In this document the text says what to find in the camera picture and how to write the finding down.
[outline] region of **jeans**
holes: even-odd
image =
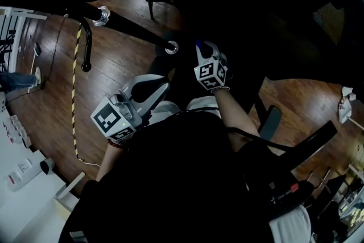
[[[36,84],[35,75],[21,74],[21,73],[0,73],[0,84],[5,93],[31,87]]]

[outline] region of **black shirt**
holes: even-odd
[[[129,145],[115,169],[86,184],[60,242],[80,230],[89,243],[271,241],[217,116],[172,116],[137,132]]]

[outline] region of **chair leg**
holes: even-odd
[[[152,0],[148,0],[148,5],[149,5],[150,18],[152,20],[154,20],[154,16],[153,16],[153,1]]]

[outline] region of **hardwood floor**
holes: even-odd
[[[145,0],[101,0],[95,6],[106,5],[111,10],[161,35],[167,30],[185,30],[183,20],[173,6],[154,3],[156,21],[150,19]],[[58,29],[62,17],[49,16],[47,21],[32,20],[24,29],[22,48],[18,56],[18,71],[29,73],[33,57],[33,46],[38,42],[42,54],[36,65],[43,75],[48,75]],[[18,115],[31,137],[34,147],[51,157],[59,171],[72,181],[81,171],[84,179],[76,186],[80,192],[87,179],[96,177],[98,168],[80,163],[73,149],[71,119],[72,60],[76,43],[78,23],[66,19],[60,33],[52,74],[45,89],[20,97],[11,102],[11,111]],[[103,27],[92,26],[93,49],[92,70],[81,70],[84,52],[84,35],[81,37],[76,75],[76,135],[78,151],[87,162],[100,164],[107,147],[106,140],[90,119],[91,112],[106,96],[113,94],[131,77],[144,74],[155,57],[154,46]],[[9,100],[23,92],[9,94]],[[338,134],[315,156],[298,167],[294,173],[305,179],[310,170],[318,182],[328,166],[343,173],[348,163],[363,167],[362,131],[347,122],[341,125],[337,118],[337,105],[341,97],[341,86],[312,80],[265,80],[260,96],[266,107],[276,105],[283,111],[283,120],[273,141],[293,146],[332,120]],[[364,106],[353,102],[353,118],[364,124]],[[258,125],[255,110],[250,116]],[[254,158],[257,167],[259,157]]]

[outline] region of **forearm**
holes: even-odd
[[[96,181],[100,181],[111,169],[114,168],[115,162],[123,154],[124,150],[108,145],[104,159],[101,163],[100,170],[98,171]]]
[[[259,136],[257,128],[227,89],[214,92],[220,115],[226,127],[236,127],[249,134]],[[229,139],[234,151],[238,151],[247,141],[245,137],[231,133]]]

